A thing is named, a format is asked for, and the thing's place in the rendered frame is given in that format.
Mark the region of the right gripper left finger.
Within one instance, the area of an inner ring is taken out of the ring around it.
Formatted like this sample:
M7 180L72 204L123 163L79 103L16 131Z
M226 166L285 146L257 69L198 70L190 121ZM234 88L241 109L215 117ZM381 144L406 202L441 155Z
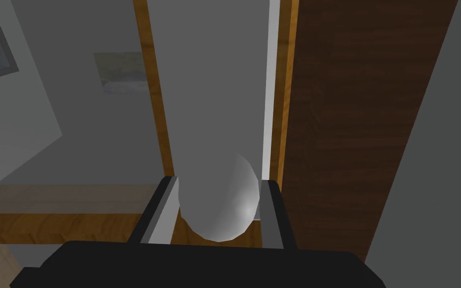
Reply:
M178 177L165 176L155 189L128 242L169 245L179 208Z

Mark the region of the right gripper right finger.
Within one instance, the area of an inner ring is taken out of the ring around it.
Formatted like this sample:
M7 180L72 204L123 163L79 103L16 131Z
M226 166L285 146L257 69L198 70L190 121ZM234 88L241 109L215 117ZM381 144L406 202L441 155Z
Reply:
M261 182L259 217L263 248L297 249L282 193L274 180Z

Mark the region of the grey round door knob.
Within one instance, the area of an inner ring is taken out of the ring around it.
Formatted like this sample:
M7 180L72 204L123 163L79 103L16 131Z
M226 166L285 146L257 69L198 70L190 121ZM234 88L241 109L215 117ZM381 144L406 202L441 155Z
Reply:
M181 216L202 238L233 240L254 220L260 200L259 181L239 153L189 160L177 176Z

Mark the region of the dark brown wooden door leaf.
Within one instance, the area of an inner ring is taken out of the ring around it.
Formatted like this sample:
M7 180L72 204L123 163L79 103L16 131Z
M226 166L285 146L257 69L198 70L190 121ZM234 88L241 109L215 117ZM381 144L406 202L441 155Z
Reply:
M281 192L301 249L365 260L458 0L299 0Z

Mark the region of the pale green wall picture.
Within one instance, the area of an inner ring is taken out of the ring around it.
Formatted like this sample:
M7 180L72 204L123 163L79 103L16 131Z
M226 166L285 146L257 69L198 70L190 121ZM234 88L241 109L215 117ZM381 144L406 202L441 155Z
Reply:
M149 94L141 51L96 52L93 57L104 94Z

